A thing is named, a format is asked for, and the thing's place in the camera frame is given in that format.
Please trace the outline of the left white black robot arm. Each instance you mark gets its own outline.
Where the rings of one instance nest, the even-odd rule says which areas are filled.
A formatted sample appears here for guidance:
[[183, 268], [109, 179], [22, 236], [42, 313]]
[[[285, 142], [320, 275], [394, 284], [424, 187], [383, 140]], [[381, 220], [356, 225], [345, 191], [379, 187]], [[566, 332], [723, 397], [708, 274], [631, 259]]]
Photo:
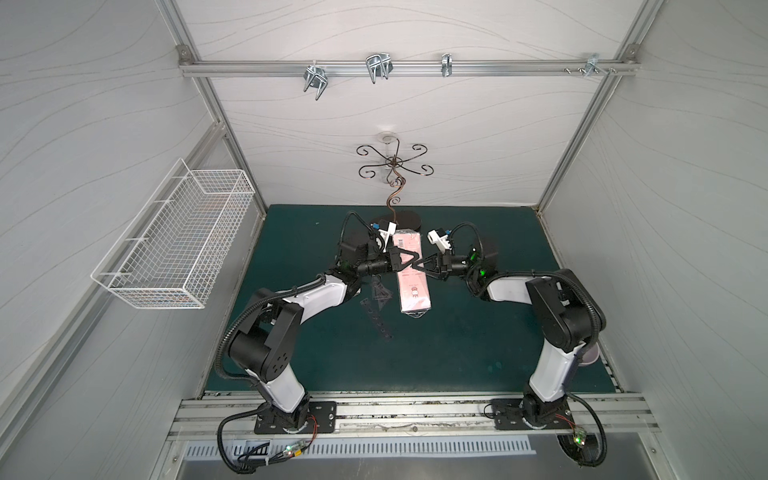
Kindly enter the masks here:
[[335, 264], [315, 280], [288, 290], [263, 288], [253, 294], [217, 346], [217, 375], [249, 382], [276, 423], [289, 431], [300, 430], [310, 414], [310, 395], [290, 362], [301, 326], [350, 301], [364, 278], [399, 273], [419, 259], [418, 252], [377, 233], [357, 244], [340, 241]]

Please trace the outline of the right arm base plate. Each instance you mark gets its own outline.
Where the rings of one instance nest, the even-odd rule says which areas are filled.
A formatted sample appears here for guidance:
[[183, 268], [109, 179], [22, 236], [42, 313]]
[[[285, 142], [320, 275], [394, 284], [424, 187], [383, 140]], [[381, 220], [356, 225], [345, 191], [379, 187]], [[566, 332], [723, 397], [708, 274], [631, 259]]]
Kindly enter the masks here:
[[501, 431], [571, 429], [575, 424], [564, 398], [541, 402], [531, 394], [491, 399], [482, 414]]

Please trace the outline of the pink package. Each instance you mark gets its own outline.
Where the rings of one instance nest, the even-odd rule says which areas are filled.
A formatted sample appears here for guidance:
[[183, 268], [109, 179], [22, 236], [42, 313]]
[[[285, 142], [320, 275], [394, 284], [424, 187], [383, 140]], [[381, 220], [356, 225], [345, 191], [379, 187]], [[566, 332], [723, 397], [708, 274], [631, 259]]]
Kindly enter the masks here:
[[[393, 236], [393, 244], [409, 252], [414, 252], [417, 260], [422, 257], [421, 235], [413, 230], [397, 230]], [[431, 309], [431, 297], [428, 289], [427, 276], [424, 272], [413, 268], [411, 264], [397, 273], [400, 310], [412, 318], [421, 318]]]

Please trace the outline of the dark triangle set square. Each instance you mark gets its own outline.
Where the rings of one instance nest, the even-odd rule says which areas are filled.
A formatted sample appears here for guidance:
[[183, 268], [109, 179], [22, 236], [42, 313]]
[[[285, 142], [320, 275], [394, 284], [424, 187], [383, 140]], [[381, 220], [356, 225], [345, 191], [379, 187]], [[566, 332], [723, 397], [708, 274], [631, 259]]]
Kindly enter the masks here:
[[372, 298], [376, 302], [378, 309], [382, 310], [392, 299], [392, 292], [383, 284], [380, 275], [373, 276], [371, 279]]

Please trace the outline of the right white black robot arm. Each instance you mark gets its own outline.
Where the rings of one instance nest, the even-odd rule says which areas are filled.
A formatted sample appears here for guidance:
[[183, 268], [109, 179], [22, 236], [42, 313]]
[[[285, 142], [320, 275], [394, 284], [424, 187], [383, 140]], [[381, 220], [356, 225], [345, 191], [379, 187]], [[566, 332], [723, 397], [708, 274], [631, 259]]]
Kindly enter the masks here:
[[492, 302], [527, 304], [544, 341], [518, 411], [533, 429], [542, 429], [565, 407], [570, 382], [584, 355], [593, 350], [606, 319], [601, 308], [570, 269], [552, 272], [499, 272], [495, 250], [479, 246], [457, 255], [451, 234], [428, 233], [438, 252], [413, 264], [427, 276], [463, 279], [476, 298]]

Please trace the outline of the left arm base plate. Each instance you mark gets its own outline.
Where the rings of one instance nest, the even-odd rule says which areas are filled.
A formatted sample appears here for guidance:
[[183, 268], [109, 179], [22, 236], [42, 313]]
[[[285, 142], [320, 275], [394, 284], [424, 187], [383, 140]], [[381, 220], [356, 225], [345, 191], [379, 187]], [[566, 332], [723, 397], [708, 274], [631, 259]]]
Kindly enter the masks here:
[[306, 400], [297, 409], [286, 413], [277, 407], [256, 415], [254, 433], [266, 434], [310, 434], [333, 433], [336, 425], [337, 403], [334, 401]]

